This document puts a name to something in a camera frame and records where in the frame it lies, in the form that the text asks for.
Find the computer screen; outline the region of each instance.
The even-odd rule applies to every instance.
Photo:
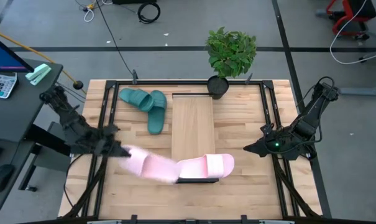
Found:
[[[34,69],[0,42],[0,72],[33,72]]]

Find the computer mouse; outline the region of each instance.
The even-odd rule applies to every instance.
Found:
[[[0,167],[0,192],[2,192],[14,172],[14,166],[11,164],[2,165]]]

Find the black pot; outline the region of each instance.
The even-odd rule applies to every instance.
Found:
[[[212,94],[214,100],[219,100],[229,88],[229,82],[226,78],[219,78],[217,75],[212,76],[207,81],[207,89]]]

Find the gray floor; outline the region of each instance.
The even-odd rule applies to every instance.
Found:
[[[314,16],[314,10],[328,2],[278,0],[290,47],[329,47],[334,38],[332,24]],[[6,0],[0,1],[0,11],[5,3]],[[203,46],[208,31],[221,26],[256,35],[260,47],[283,46],[271,1],[158,0],[158,3],[162,15],[150,25],[139,23],[134,13],[120,6],[103,7],[118,46]],[[137,10],[138,6],[127,7]],[[18,0],[9,8],[0,31],[33,47],[112,47],[99,11],[95,10],[90,23],[85,23],[83,16],[73,0]],[[369,27],[376,33],[376,18],[369,22]],[[8,41],[4,43],[15,46]],[[376,41],[361,43],[343,38],[335,47],[376,47]],[[62,63],[86,87],[93,78],[130,77],[117,52],[45,54]],[[27,52],[18,55],[39,58]],[[336,57],[349,62],[361,55],[338,53]],[[213,74],[206,52],[123,52],[123,56],[140,78],[208,78]],[[366,64],[340,65],[329,53],[292,53],[292,56],[303,93],[325,75],[333,77],[339,87],[376,85],[376,59]],[[251,72],[258,79],[290,79],[283,52],[259,52]],[[64,76],[59,81],[71,86]],[[78,104],[73,98],[70,101]],[[47,128],[57,119],[44,107],[35,123]],[[327,108],[322,124],[324,140],[316,147],[332,216],[376,221],[376,97],[340,96]],[[0,212],[0,223],[55,218],[64,181],[62,172],[38,169],[31,183],[39,191],[33,194],[13,190]]]

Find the potted plant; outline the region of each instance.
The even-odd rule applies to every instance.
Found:
[[[211,30],[206,41],[209,47],[208,62],[218,75],[208,79],[207,89],[213,99],[220,99],[227,92],[229,83],[226,77],[236,78],[247,73],[254,61],[257,47],[255,36],[238,31],[224,32],[224,27],[217,32]]]

